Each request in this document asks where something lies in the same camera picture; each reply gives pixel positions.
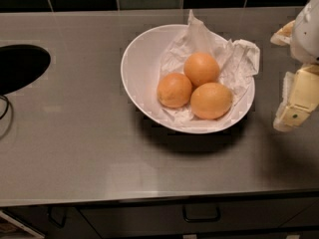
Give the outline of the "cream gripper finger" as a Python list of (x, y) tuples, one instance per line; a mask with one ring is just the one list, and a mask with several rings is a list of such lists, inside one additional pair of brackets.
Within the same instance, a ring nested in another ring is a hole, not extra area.
[(270, 42), (278, 46), (286, 46), (290, 44), (292, 29), (295, 21), (290, 21), (282, 28), (280, 28), (276, 33), (270, 38)]
[(273, 127), (284, 132), (298, 128), (318, 106), (319, 66), (304, 65), (295, 74), (287, 72)]

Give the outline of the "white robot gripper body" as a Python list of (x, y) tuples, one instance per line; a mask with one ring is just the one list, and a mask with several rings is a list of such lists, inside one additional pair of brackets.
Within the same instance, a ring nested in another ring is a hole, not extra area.
[(296, 17), (290, 51), (303, 64), (319, 63), (319, 0), (310, 0)]

